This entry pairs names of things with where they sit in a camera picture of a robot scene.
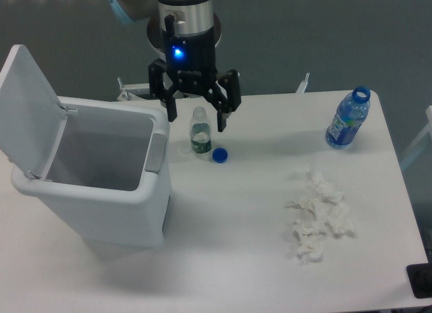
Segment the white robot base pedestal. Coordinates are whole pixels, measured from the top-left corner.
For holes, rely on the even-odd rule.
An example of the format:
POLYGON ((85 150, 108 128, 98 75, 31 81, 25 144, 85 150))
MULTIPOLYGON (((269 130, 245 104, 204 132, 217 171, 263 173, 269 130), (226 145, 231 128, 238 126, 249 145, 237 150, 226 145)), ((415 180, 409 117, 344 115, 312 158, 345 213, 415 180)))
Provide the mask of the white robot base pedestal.
MULTIPOLYGON (((217 16, 215 16, 215 45, 218 45, 221 40, 221 22, 217 16)), ((161 29, 159 25, 159 17, 153 17, 148 21, 146 34, 148 36, 148 41, 151 47, 156 51, 158 56, 162 59, 165 58, 163 50, 163 40, 161 29)), ((295 93, 302 94, 305 93, 310 73, 306 72, 304 79, 299 83, 295 93)), ((119 84, 120 94, 118 96, 119 101, 138 101, 140 99, 155 99, 150 95, 150 88, 148 83, 139 84, 123 84, 121 78, 117 78, 119 84)))

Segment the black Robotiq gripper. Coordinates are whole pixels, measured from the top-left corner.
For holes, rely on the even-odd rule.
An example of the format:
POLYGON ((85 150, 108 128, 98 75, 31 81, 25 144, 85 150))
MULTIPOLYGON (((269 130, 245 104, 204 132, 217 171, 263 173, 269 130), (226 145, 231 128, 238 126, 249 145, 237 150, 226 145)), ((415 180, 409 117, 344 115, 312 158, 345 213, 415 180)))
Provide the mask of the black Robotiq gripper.
POLYGON ((217 73, 215 65, 215 33, 180 35, 164 32, 165 61, 154 60, 148 67, 150 94, 165 104, 167 118, 177 116, 177 91, 203 96, 217 111, 217 130, 223 132, 227 118, 240 106, 239 73, 230 69, 217 73), (164 85, 163 74, 172 81, 164 85))

